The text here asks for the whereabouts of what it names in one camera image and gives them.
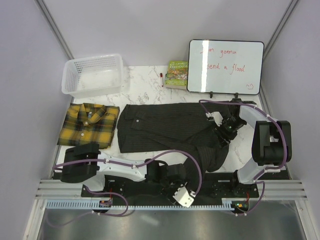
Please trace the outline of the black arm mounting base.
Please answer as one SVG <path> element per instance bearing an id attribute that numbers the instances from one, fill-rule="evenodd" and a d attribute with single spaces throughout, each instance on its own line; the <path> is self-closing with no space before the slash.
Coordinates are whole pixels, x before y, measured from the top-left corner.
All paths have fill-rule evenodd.
<path id="1" fill-rule="evenodd" d="M 93 185 L 83 184 L 83 187 L 88 187 L 82 191 L 82 196 L 89 196 L 89 191 L 102 193 L 111 192 L 118 193 L 127 199 L 137 199 L 139 197 L 156 197 L 158 199 L 170 199 L 173 197 L 165 197 L 160 193 L 161 185 L 151 182 L 134 182 L 125 180 L 121 177 L 104 176 L 102 178 L 102 189 L 95 189 Z M 195 196 L 195 201 L 204 201 L 209 199 L 222 198 L 258 198 L 258 187 L 255 183 L 243 184 L 236 180 L 236 174 L 230 172 L 207 173 L 201 184 L 199 193 Z"/>

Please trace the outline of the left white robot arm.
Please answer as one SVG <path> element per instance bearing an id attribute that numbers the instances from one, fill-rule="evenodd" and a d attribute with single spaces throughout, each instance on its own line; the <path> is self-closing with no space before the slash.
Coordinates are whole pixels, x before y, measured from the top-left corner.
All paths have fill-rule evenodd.
<path id="1" fill-rule="evenodd" d="M 82 183 L 99 197 L 106 196 L 110 185 L 106 176 L 120 180 L 147 183 L 169 192 L 170 196 L 186 194 L 186 170 L 182 164 L 169 165 L 161 160 L 128 160 L 102 153 L 97 143 L 87 143 L 65 151 L 64 162 L 53 167 L 61 171 L 64 183 Z"/>

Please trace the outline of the black pinstriped long sleeve shirt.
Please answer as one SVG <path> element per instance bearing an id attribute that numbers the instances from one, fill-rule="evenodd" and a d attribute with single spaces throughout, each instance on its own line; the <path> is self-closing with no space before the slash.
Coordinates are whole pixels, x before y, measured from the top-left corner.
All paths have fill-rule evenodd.
<path id="1" fill-rule="evenodd" d="M 191 154 L 202 171 L 217 171 L 225 162 L 229 145 L 205 114 L 217 112 L 223 120 L 236 120 L 234 105 L 205 102 L 133 105 L 127 104 L 117 124 L 121 153 L 180 150 Z"/>

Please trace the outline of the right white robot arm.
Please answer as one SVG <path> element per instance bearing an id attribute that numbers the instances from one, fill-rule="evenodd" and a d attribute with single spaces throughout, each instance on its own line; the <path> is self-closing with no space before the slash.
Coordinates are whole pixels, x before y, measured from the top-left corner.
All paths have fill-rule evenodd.
<path id="1" fill-rule="evenodd" d="M 233 173 L 229 184 L 230 193 L 240 197 L 247 191 L 247 185 L 256 183 L 266 173 L 279 173 L 291 160 L 291 124 L 271 117 L 253 101 L 234 98 L 231 101 L 218 101 L 217 104 L 228 105 L 231 114 L 214 126 L 221 147 L 230 144 L 241 127 L 249 125 L 254 129 L 251 158 Z"/>

